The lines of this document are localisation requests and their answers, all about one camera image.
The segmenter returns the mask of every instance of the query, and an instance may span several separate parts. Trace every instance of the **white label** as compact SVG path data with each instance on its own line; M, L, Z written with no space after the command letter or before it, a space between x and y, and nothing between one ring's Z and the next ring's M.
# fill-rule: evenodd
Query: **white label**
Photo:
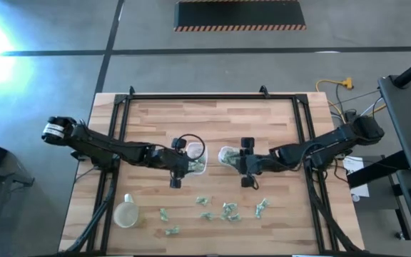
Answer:
M364 168L364 163L360 157L347 156L343 160L343 167L349 170L350 174L352 174L353 172ZM369 197L369 188L367 187L367 184L352 188L350 192L356 196Z
M56 129L57 131L63 131L64 127L55 124L47 124L46 129Z
M63 134L63 133L61 133L60 131L56 131L56 130L54 130L54 129L51 129L51 128L45 128L45 129L44 129L44 133L50 133L50 134L53 134L53 135L55 135L55 136L59 136L59 137L61 137L61 138L64 137L64 134Z

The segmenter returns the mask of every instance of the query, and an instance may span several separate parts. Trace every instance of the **gray floor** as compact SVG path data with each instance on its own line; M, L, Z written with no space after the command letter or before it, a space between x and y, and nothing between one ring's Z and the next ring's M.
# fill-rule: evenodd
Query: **gray floor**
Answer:
M411 46L411 1L302 0L304 32L184 33L172 30L175 0L126 1L115 49L213 47ZM0 1L0 51L102 50L117 0ZM46 145L40 135L49 116L88 119L102 56L0 57L0 146L16 154L36 178L14 193L0 224L0 256L56 252L77 163L67 148ZM381 76L411 65L411 52L355 54L236 54L113 56L104 92L313 91L319 79L351 76L355 88L342 100L374 91ZM335 86L323 84L336 102ZM344 104L364 111L375 93ZM386 135L355 155L400 149L386 111L375 118ZM411 242L392 237L395 215L357 215L367 250L411 256Z

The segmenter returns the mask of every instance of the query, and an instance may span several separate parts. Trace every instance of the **yellow power plug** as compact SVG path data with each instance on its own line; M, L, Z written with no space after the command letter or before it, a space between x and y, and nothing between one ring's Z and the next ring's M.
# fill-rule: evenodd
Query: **yellow power plug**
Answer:
M348 77L347 79L345 79L344 81L342 81L342 86L344 86L346 89L348 90L352 90L353 89L353 83L350 77Z

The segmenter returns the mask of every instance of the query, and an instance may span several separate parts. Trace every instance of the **small plastic cup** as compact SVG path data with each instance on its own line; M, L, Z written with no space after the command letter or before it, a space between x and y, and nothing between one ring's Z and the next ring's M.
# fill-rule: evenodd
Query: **small plastic cup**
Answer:
M131 194L125 195L125 201L113 211L113 222L121 228L133 228L139 224L139 207L134 204Z

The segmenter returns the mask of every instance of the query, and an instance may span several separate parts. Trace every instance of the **green crumpled paper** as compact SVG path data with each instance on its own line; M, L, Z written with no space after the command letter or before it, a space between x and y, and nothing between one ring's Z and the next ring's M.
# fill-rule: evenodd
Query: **green crumpled paper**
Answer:
M236 203L224 203L223 204L223 212L221 213L220 218L222 220L226 220L228 216L234 211L237 210Z
M178 226L174 226L174 228L170 228L170 229L166 229L165 233L167 236L169 235L175 235L178 234L180 232L180 227Z
M198 196L196 199L196 203L199 203L200 205L206 206L208 203L208 198L203 197L203 196Z
M225 152L224 157L221 159L221 162L235 166L239 157L240 156L238 151L229 150Z
M264 210L269 205L269 201L264 198L263 201L256 205L256 218L261 218L261 211Z
M236 215L228 216L229 221L239 221L240 220L240 215L237 213Z
M199 159L188 162L188 170L193 172L201 172L206 167L206 157L203 154Z
M164 208L160 209L160 215L161 215L161 220L162 221L168 221L169 220L168 212Z
M205 218L211 221L213 220L213 213L201 213L201 218Z

